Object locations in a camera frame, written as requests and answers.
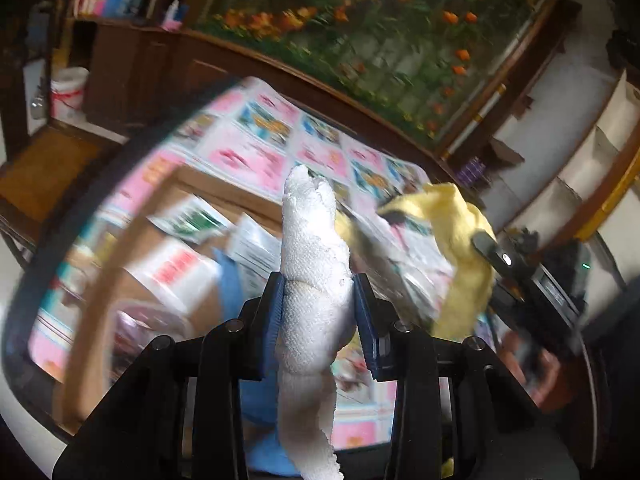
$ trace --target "box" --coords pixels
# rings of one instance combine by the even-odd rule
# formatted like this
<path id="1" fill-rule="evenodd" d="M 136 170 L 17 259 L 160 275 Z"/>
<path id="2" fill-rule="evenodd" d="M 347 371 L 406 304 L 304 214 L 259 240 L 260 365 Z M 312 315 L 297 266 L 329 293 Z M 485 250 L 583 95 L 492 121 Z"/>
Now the box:
<path id="1" fill-rule="evenodd" d="M 158 301 L 124 270 L 127 264 L 144 257 L 168 236 L 146 217 L 177 203 L 189 193 L 203 197 L 232 222 L 245 212 L 268 232 L 281 237 L 282 208 L 279 204 L 188 166 L 181 166 L 168 176 L 118 237 L 110 259 L 87 293 L 86 307 L 70 350 L 65 379 L 54 393 L 54 418 L 67 431 L 75 433 L 107 392 L 111 361 L 106 349 L 111 346 L 113 336 L 110 306 L 122 298 Z M 212 257 L 212 248 L 224 248 L 226 238 L 210 238 L 196 250 Z M 217 291 L 213 290 L 188 319 L 194 336 L 205 335 L 222 322 Z"/>

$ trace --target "plastic bag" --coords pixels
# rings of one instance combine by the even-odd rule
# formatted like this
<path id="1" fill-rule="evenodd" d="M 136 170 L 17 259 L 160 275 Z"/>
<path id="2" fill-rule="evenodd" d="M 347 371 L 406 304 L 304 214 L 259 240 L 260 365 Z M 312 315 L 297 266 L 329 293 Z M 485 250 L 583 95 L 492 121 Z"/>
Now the plastic bag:
<path id="1" fill-rule="evenodd" d="M 246 213 L 229 238 L 226 254 L 238 264 L 245 300 L 261 296 L 269 275 L 280 269 L 282 242 Z"/>
<path id="2" fill-rule="evenodd" d="M 389 225 L 379 216 L 342 210 L 353 230 L 354 270 L 366 272 L 376 295 L 393 303 L 401 319 L 430 331 L 454 273 L 430 225 L 414 218 Z"/>

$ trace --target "white wall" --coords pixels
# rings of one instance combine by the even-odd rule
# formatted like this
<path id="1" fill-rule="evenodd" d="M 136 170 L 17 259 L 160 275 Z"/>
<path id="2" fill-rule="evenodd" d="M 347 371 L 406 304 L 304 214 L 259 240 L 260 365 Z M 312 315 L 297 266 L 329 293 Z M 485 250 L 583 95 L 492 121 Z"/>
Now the white wall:
<path id="1" fill-rule="evenodd" d="M 482 195 L 485 214 L 501 227 L 556 174 L 576 148 L 615 83 L 605 46 L 614 28 L 609 0 L 575 0 L 582 4 L 577 26 L 529 95 L 530 111 L 511 119 L 496 134 L 525 161 L 505 170 Z"/>

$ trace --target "flower painting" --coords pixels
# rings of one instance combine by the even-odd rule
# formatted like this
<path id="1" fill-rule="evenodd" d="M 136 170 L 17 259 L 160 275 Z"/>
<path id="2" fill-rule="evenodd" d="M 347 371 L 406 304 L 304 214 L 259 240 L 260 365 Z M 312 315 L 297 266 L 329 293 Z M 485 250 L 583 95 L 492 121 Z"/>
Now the flower painting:
<path id="1" fill-rule="evenodd" d="M 210 0 L 197 27 L 333 87 L 432 148 L 543 1 Z"/>

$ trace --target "white cloth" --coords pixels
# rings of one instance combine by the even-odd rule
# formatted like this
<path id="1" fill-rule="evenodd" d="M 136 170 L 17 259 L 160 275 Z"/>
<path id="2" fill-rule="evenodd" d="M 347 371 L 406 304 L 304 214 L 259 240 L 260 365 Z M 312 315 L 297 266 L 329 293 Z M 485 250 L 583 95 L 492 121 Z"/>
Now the white cloth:
<path id="1" fill-rule="evenodd" d="M 335 232 L 334 192 L 295 167 L 282 200 L 285 293 L 276 346 L 280 443 L 305 480 L 342 478 L 329 443 L 336 389 L 331 363 L 354 332 L 349 248 Z"/>

